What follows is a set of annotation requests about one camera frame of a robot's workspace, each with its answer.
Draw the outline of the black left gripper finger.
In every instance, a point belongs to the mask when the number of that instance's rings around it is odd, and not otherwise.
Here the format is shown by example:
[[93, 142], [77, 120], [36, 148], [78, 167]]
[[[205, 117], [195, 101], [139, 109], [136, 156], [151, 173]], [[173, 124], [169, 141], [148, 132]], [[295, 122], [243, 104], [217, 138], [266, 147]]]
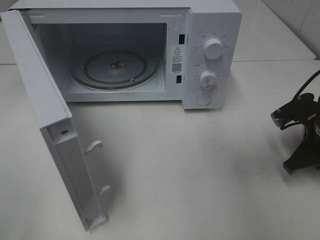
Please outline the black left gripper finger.
[[283, 168], [288, 174], [306, 168], [317, 167], [320, 165], [320, 156], [297, 149], [291, 157], [283, 163]]

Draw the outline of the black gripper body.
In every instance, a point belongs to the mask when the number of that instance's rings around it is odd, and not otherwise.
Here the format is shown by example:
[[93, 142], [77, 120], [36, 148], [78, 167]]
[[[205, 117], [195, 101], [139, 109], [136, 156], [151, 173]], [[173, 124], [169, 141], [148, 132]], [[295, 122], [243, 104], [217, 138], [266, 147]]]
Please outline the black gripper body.
[[317, 110], [305, 114], [301, 120], [304, 126], [303, 141], [301, 143], [302, 155], [319, 155], [320, 154], [320, 119]]

